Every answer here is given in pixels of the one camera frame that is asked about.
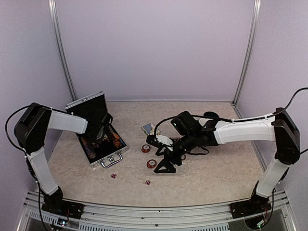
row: red poker chip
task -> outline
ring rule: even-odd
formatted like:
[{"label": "red poker chip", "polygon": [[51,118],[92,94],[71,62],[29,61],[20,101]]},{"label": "red poker chip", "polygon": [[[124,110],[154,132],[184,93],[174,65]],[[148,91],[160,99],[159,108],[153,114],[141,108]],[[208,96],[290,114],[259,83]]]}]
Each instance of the red poker chip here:
[{"label": "red poker chip", "polygon": [[148,168],[154,168],[156,165],[157,165],[156,160],[149,160],[149,161],[146,163],[146,166],[147,166]]},{"label": "red poker chip", "polygon": [[144,146],[142,146],[141,151],[143,153],[148,153],[151,150],[151,147],[148,144],[145,144]]}]

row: table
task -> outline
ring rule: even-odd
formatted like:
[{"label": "table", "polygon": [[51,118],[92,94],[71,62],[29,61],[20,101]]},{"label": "table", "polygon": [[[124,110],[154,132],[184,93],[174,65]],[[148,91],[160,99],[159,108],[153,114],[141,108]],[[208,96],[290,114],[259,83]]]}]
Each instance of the table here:
[{"label": "table", "polygon": [[[63,132],[49,166],[64,197],[106,205],[148,207],[206,205],[248,198],[263,174],[249,141],[208,147],[210,153],[204,156],[186,155],[176,174],[155,174],[147,168],[149,159],[159,162],[162,157],[155,156],[154,147],[147,154],[141,152],[146,144],[141,126],[157,124],[185,110],[195,115],[214,111],[220,117],[236,118],[230,103],[108,103],[113,126],[129,146],[123,160],[108,169],[91,168],[76,135]],[[162,124],[160,130],[169,137],[179,136],[169,122]],[[115,179],[111,178],[113,173],[117,174]]]}]

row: vertical aluminum profile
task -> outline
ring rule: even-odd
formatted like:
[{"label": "vertical aluminum profile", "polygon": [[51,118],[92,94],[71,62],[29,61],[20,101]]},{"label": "vertical aluminum profile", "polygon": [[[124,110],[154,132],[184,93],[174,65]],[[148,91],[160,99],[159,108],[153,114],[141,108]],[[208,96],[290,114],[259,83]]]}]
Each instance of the vertical aluminum profile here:
[{"label": "vertical aluminum profile", "polygon": [[68,65],[67,65],[67,61],[66,61],[66,57],[65,57],[65,53],[63,49],[55,0],[49,0],[49,10],[51,14],[51,21],[53,24],[53,30],[56,36],[56,42],[57,42],[57,47],[59,50],[60,60],[61,60],[62,68],[64,71],[65,81],[68,86],[70,96],[72,100],[75,101],[77,100],[77,96],[76,96],[76,92],[74,89],[73,81],[71,79],[71,76],[68,70]]},{"label": "vertical aluminum profile", "polygon": [[237,86],[236,93],[235,93],[235,96],[234,96],[234,99],[233,99],[233,104],[235,106],[237,105],[237,103],[239,101],[239,98],[240,98],[242,90],[243,90],[244,82],[245,82],[245,79],[246,79],[247,70],[248,70],[248,66],[249,66],[249,62],[250,62],[250,58],[251,58],[251,54],[252,54],[252,49],[253,49],[253,45],[254,45],[254,41],[255,41],[257,24],[258,24],[258,21],[259,21],[260,6],[261,6],[261,0],[255,0],[254,12],[253,12],[253,17],[252,17],[252,22],[251,22],[251,27],[250,27],[250,33],[249,33],[249,39],[248,39],[248,45],[247,45],[247,49],[246,49],[244,64],[243,64],[243,67],[242,67],[240,81],[239,81],[239,84]]}]

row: open case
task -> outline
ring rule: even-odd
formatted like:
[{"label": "open case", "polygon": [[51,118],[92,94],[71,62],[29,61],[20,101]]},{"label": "open case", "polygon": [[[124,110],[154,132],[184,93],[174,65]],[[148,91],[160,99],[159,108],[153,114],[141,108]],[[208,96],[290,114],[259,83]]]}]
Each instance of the open case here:
[{"label": "open case", "polygon": [[[103,91],[71,102],[65,109],[69,113],[87,119],[98,116],[98,110],[108,112]],[[92,143],[89,141],[88,137],[83,134],[77,134],[77,137],[91,167],[102,165],[104,168],[108,168],[120,162],[122,160],[121,154],[128,150],[128,146],[112,125],[105,129],[105,134],[101,143]]]}]

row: beige marbled surface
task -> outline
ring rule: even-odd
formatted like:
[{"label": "beige marbled surface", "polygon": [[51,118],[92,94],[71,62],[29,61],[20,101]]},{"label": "beige marbled surface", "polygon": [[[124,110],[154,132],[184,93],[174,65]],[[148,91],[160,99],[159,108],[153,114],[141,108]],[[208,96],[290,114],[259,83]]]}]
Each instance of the beige marbled surface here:
[{"label": "beige marbled surface", "polygon": [[[206,156],[186,155],[176,174],[155,174],[149,159],[159,162],[156,148],[144,154],[145,135],[141,126],[187,110],[195,115],[214,111],[220,117],[236,118],[229,103],[124,102],[108,103],[113,126],[129,146],[123,161],[105,169],[91,168],[72,132],[63,132],[49,160],[51,172],[64,197],[85,202],[128,206],[205,205],[250,196],[262,170],[250,142],[209,147]],[[162,134],[178,137],[166,122]]]}]

